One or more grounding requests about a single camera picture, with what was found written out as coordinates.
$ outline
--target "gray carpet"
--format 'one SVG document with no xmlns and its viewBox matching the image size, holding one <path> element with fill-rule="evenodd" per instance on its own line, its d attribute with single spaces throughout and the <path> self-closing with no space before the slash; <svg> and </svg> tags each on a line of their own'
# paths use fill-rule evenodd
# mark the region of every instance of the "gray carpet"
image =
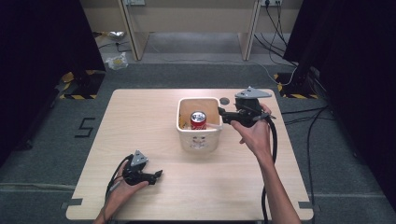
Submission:
<svg viewBox="0 0 396 224">
<path fill-rule="evenodd" d="M 266 66 L 269 75 L 291 72 L 287 66 Z M 276 84 L 258 65 L 130 64 L 107 69 L 94 100 L 60 100 L 35 132 L 34 147 L 14 151 L 0 169 L 0 223 L 91 223 L 70 221 L 64 203 L 73 194 L 93 139 L 116 89 L 244 89 Z M 276 95 L 283 112 L 325 106 L 325 100 L 288 99 Z M 284 114 L 285 122 L 312 117 L 317 111 Z M 84 118 L 93 127 L 90 137 L 78 127 Z M 309 195 L 307 135 L 312 119 L 287 125 L 290 141 Z M 390 207 L 368 167 L 354 156 L 347 135 L 331 110 L 325 110 L 312 127 L 310 161 L 315 223 L 395 223 Z"/>
</svg>

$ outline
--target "white plastic bin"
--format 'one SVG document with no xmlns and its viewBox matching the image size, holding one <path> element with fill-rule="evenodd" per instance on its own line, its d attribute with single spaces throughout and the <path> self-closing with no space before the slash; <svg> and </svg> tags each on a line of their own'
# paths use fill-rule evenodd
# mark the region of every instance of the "white plastic bin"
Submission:
<svg viewBox="0 0 396 224">
<path fill-rule="evenodd" d="M 183 149 L 189 152 L 207 153 L 218 147 L 222 130 L 218 107 L 219 99 L 214 97 L 180 99 L 176 126 Z M 191 130 L 191 114 L 194 111 L 203 111 L 206 114 L 206 130 Z"/>
</svg>

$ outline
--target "can lid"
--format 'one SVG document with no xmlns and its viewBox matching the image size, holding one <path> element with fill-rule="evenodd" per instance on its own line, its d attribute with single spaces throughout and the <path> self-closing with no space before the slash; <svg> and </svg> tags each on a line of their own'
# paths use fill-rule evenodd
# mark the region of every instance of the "can lid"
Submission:
<svg viewBox="0 0 396 224">
<path fill-rule="evenodd" d="M 191 114 L 191 120 L 195 122 L 201 122 L 206 120 L 206 114 L 202 111 L 195 111 Z"/>
</svg>

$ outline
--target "person's right hand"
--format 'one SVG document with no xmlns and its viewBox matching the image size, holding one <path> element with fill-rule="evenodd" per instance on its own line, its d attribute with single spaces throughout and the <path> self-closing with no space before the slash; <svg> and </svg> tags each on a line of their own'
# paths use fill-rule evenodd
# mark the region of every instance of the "person's right hand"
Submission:
<svg viewBox="0 0 396 224">
<path fill-rule="evenodd" d="M 261 104 L 264 112 L 271 114 L 265 104 Z M 246 144 L 256 157 L 271 158 L 270 126 L 265 120 L 258 120 L 252 127 L 247 128 L 238 121 L 232 120 L 231 125 L 241 134 L 240 144 Z"/>
</svg>

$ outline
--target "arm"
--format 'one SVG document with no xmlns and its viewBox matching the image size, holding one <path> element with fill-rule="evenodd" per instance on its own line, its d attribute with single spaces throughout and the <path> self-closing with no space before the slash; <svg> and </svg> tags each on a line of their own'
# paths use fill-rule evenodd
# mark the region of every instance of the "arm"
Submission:
<svg viewBox="0 0 396 224">
<path fill-rule="evenodd" d="M 266 105 L 262 105 L 262 107 L 265 112 L 271 114 L 271 110 Z M 259 162 L 274 223 L 301 223 L 272 160 L 271 130 L 268 123 L 264 120 L 259 120 L 251 128 L 246 128 L 233 120 L 231 125 L 241 134 L 242 140 L 240 143 L 247 144 L 247 147 L 253 152 Z"/>
<path fill-rule="evenodd" d="M 124 166 L 125 163 L 119 169 L 118 176 L 122 175 Z M 130 186 L 120 177 L 119 182 L 116 181 L 113 185 L 113 191 L 109 193 L 105 206 L 100 210 L 93 224 L 105 224 L 138 190 L 144 188 L 148 184 L 148 181 L 144 181 Z"/>
</svg>

